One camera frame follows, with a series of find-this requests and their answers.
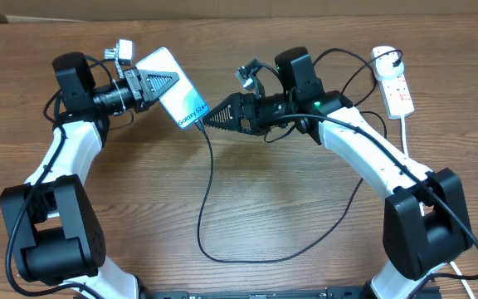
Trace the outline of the blue screen smartphone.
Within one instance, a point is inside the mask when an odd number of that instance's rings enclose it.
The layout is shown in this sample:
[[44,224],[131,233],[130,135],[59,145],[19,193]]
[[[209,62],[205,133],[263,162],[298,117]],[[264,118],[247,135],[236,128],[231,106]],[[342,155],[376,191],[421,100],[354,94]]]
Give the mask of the blue screen smartphone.
[[135,66],[138,71],[169,71],[178,73],[179,81],[160,97],[159,102],[180,129],[186,129],[209,112],[209,106],[206,101],[168,48],[159,48],[139,61]]

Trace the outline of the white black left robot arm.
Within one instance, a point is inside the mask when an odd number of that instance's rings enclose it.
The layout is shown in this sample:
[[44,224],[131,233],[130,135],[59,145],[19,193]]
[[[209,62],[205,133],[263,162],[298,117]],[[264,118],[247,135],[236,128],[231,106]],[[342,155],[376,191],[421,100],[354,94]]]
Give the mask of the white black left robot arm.
[[84,298],[148,298],[149,290],[107,255],[105,237],[85,191],[95,157],[105,147],[110,117],[136,114],[160,103],[179,127],[197,119],[202,98],[170,51],[142,61],[107,50],[118,77],[97,86],[98,61],[81,52],[52,62],[59,90],[49,100],[53,141],[23,184],[5,188],[0,209],[8,234],[5,271],[23,296],[22,282],[42,282],[45,293],[72,289]]

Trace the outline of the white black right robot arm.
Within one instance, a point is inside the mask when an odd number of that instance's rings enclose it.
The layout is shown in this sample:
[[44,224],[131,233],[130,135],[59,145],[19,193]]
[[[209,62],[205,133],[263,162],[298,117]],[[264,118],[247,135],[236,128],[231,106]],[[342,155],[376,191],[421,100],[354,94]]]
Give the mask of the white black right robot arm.
[[451,170],[433,171],[390,144],[340,91],[326,91],[304,47],[283,51],[273,72],[282,92],[264,92],[259,61],[237,70],[242,93],[229,95],[205,125],[246,135],[266,135],[292,125],[344,159],[383,201],[385,267],[360,290],[362,298],[433,298],[429,281],[476,245],[464,189]]

